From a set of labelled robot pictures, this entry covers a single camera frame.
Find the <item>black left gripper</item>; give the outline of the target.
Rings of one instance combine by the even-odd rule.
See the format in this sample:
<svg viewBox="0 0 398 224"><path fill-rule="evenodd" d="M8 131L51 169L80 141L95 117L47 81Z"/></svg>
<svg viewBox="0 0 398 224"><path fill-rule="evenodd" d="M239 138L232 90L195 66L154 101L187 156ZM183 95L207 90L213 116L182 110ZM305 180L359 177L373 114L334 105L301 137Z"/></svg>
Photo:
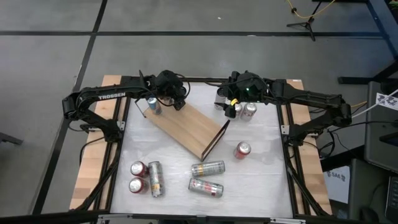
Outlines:
<svg viewBox="0 0 398 224"><path fill-rule="evenodd" d="M180 111L186 104L187 89L184 87L181 77L181 74L164 70L151 81L151 87L155 91L156 97L162 100L163 103L165 97L173 98L173 107L177 111Z"/></svg>

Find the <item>red Fanta soda can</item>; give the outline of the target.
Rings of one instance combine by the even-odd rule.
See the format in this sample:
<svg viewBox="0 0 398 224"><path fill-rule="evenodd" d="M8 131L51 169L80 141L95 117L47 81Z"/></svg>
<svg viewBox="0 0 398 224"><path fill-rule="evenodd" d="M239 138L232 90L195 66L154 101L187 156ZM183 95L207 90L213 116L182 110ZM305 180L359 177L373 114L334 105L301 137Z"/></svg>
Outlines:
<svg viewBox="0 0 398 224"><path fill-rule="evenodd" d="M244 159L251 152L251 145L247 142L239 142L234 149L234 157L237 159Z"/></svg>
<svg viewBox="0 0 398 224"><path fill-rule="evenodd" d="M149 170L142 161L135 161L130 166L130 173L136 177L146 178L149 175Z"/></svg>
<svg viewBox="0 0 398 224"><path fill-rule="evenodd" d="M140 178L140 177L135 177L131 179L129 185L129 190L130 192L134 194L141 194L147 191L148 189L148 184L146 180Z"/></svg>

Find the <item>white orange Celsius can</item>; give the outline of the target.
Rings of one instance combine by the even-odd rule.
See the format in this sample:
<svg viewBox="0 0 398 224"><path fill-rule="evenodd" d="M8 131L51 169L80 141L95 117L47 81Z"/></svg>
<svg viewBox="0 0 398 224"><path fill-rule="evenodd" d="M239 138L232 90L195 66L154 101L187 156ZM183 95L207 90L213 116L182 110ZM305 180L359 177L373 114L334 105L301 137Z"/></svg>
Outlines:
<svg viewBox="0 0 398 224"><path fill-rule="evenodd" d="M226 170L224 161L204 162L193 164L191 174L193 177L204 177L208 175L222 174Z"/></svg>
<svg viewBox="0 0 398 224"><path fill-rule="evenodd" d="M163 196L165 192L164 178L162 166L159 161L153 161L148 164L149 177L150 177L150 188L153 197Z"/></svg>

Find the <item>silver Diet Coke can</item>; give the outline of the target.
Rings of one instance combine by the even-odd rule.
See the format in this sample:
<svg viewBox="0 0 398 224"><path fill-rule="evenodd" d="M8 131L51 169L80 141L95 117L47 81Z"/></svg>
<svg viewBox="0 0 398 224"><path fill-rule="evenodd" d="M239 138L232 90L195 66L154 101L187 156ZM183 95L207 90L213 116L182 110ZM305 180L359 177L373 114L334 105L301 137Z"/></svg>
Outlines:
<svg viewBox="0 0 398 224"><path fill-rule="evenodd" d="M234 118L231 118L231 120L232 121L237 121L237 120L240 119L241 113L243 111L243 106L242 106L241 103L235 103L234 104L234 108L235 108L236 114L235 114Z"/></svg>
<svg viewBox="0 0 398 224"><path fill-rule="evenodd" d="M252 118L255 115L256 111L257 111L257 106L256 106L255 103L246 103L244 105L242 113L241 113L241 119L243 121L252 120Z"/></svg>

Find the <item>white glossy table mat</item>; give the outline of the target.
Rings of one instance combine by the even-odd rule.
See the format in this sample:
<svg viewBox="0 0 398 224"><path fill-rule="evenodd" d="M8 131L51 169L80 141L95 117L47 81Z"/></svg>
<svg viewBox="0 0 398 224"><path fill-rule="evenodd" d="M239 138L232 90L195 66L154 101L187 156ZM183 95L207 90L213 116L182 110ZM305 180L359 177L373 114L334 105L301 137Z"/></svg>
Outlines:
<svg viewBox="0 0 398 224"><path fill-rule="evenodd" d="M208 181L221 184L223 195L214 198L188 189L190 168L198 161L166 159L161 161L137 145L133 133L133 103L129 108L123 147L111 204L112 213L206 215L224 217L292 216L284 154L277 109L274 105L257 105L250 121L229 123L227 130L209 161L224 161L226 170L211 175ZM239 142L251 145L244 159L234 157ZM159 161L164 173L165 193L153 197L150 192L129 191L132 179L130 166L134 161Z"/></svg>

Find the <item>black tripod stand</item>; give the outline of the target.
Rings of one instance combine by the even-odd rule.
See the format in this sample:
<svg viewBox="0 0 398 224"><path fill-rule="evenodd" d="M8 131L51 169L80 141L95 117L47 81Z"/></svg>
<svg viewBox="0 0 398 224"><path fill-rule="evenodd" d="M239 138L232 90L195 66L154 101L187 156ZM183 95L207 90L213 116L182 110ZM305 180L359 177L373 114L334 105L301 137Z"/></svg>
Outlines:
<svg viewBox="0 0 398 224"><path fill-rule="evenodd" d="M315 38L315 34L314 31L312 29L312 22L315 20L315 16L317 14L319 14L319 8L321 3L323 2L322 0L316 0L318 2L317 6L315 7L315 9L312 11L312 13L309 16L301 16L298 12L297 12L297 8L294 7L294 5L292 4L292 2L290 0L286 0L287 3L290 6L290 11L293 15L295 15L296 17L300 18L300 19L304 19L304 22L296 22L296 23L290 23L287 24L286 27L302 27L305 30L308 31L309 36L311 38L312 41L316 41Z"/></svg>

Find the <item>white SA6 paper sign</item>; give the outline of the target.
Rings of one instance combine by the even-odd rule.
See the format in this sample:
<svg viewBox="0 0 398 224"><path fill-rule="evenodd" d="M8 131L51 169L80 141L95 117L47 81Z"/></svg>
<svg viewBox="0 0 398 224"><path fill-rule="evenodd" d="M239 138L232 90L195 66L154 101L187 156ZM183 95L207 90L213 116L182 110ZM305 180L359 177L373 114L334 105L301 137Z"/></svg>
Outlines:
<svg viewBox="0 0 398 224"><path fill-rule="evenodd" d="M328 198L341 203L348 203L350 168L343 166L323 173L328 191Z"/></svg>

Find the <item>black desk foot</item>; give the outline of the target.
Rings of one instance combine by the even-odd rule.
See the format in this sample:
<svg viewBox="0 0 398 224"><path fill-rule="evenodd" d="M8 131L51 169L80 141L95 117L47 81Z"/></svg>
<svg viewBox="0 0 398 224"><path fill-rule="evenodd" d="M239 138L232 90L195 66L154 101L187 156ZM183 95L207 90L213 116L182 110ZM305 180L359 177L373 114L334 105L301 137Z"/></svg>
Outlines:
<svg viewBox="0 0 398 224"><path fill-rule="evenodd" d="M344 85L367 85L369 82L382 82L398 72L398 59L373 77L338 77L338 83Z"/></svg>

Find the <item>grey cabinet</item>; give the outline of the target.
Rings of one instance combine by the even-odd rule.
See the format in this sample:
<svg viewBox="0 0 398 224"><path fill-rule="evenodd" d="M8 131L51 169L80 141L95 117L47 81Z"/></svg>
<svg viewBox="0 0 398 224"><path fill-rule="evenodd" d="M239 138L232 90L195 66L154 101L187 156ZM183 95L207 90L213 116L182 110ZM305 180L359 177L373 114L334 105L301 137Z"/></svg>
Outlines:
<svg viewBox="0 0 398 224"><path fill-rule="evenodd" d="M366 112L364 158L371 164L398 173L398 111L378 106L376 94L381 84L368 84L368 102L373 108Z"/></svg>

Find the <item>white marker paper sheet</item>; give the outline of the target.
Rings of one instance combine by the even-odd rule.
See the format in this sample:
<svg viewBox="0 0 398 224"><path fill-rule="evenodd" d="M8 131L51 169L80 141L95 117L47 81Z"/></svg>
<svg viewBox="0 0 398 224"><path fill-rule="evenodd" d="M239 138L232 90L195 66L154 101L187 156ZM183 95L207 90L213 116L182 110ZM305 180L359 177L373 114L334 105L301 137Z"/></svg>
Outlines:
<svg viewBox="0 0 398 224"><path fill-rule="evenodd" d="M377 93L375 103L377 103L378 106L398 111L398 97Z"/></svg>

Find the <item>black stand foot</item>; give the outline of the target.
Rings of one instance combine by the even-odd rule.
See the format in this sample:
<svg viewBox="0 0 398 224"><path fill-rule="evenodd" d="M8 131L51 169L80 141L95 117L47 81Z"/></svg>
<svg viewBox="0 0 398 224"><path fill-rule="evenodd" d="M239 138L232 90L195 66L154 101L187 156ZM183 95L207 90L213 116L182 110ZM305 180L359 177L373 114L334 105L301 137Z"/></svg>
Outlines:
<svg viewBox="0 0 398 224"><path fill-rule="evenodd" d="M0 132L0 142L8 142L14 145L21 145L23 143L23 140Z"/></svg>

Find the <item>black rig crossbar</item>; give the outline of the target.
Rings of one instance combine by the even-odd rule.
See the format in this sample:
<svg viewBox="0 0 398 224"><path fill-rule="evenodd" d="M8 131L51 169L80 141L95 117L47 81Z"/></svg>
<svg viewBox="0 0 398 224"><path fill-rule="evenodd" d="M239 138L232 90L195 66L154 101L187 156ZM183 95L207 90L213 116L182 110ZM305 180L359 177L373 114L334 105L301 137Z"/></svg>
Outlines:
<svg viewBox="0 0 398 224"><path fill-rule="evenodd" d="M361 220L338 219L335 217L296 215L293 218L269 218L269 217L224 217L206 215L154 215L154 214L128 214L109 213L107 210L74 210L71 212L45 213L35 215L23 215L14 217L0 217L0 224L79 224L114 219L141 219L141 220L182 220L199 224L209 222L255 222L255 223L279 223L279 224L385 224L366 222Z"/></svg>

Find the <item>black aluminium table frame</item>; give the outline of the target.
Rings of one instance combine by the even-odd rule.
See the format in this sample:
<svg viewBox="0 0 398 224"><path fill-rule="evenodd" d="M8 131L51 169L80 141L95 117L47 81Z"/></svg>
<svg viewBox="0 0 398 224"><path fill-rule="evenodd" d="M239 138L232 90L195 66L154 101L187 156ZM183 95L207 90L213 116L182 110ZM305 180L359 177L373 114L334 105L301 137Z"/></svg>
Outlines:
<svg viewBox="0 0 398 224"><path fill-rule="evenodd" d="M124 76L120 78L120 82L123 81L126 77L128 76ZM209 86L213 86L213 87L217 87L224 83L227 82L228 79L226 78L199 78L199 77L185 77L183 76L182 78L183 84L185 88L189 88L190 90L192 89L192 87L190 86L191 82L200 82L200 83L205 83ZM123 114L123 121L125 121L125 119L127 120L127 112L129 110L129 108L127 108L130 105L131 102L131 98L127 98L126 100L126 105L124 107L125 112ZM276 105L277 109L281 109L281 105ZM94 126L90 125L90 124L85 124L88 127L91 128L95 128ZM84 129L84 125L82 124L80 126L82 128L82 130L84 130L85 132L89 133L89 129ZM122 135L121 135L121 139L118 142L106 142L106 147L105 147L105 155L104 155L104 159L103 159L103 165L105 165L105 162L108 161L109 163L109 159L107 159L109 157L109 155L107 154L107 152L111 151L111 147L113 146L113 144L117 145L117 148L115 150L114 153L114 157L113 160L110 164L108 164L108 166L103 166L103 168L101 168L101 173L100 177L99 177L99 181L98 183L95 185L95 187L93 188L93 190L91 191L91 193L87 196L86 199L84 199L84 201L82 202L81 205L79 205L76 208L72 208L71 211L74 210L83 210L83 211L89 211L89 208L91 207L92 204L96 205L97 199L99 196L102 195L103 192L103 188L105 186L105 184L108 182L108 179L110 177L112 181L116 180L116 171L119 165L119 161L120 161L120 155L121 155L121 148L123 146L123 139L124 139L124 135L125 135L125 131L122 131ZM282 137L282 145L284 147L283 149L283 153L287 153L287 148L285 149L285 147L287 147L288 142L286 141L286 138L284 139L284 137ZM292 146L294 149L299 149L299 146ZM331 215L329 215L324 209L321 208L321 205L315 201L315 198L312 196L312 194L310 193L309 189L307 189L307 187L304 184L304 177L299 176L299 173L294 170L293 165L289 159L289 161L285 162L285 165L287 167L287 171L288 171L288 187L289 190L293 190L293 183L292 181L294 181L297 186L299 187L299 191L302 194L302 202L303 202L303 206L305 207L305 204L308 205L308 207L312 207L313 211L315 212L316 215L311 215L311 216L323 216L323 217L331 217Z"/></svg>

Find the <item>blue metal desk frame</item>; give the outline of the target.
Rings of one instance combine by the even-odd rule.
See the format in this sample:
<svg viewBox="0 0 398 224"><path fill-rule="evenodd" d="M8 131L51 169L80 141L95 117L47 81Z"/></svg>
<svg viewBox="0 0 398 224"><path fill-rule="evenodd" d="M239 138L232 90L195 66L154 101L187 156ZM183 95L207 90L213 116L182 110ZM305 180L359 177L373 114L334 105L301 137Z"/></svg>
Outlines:
<svg viewBox="0 0 398 224"><path fill-rule="evenodd" d="M394 59L398 59L398 25L386 0L368 0L367 7Z"/></svg>

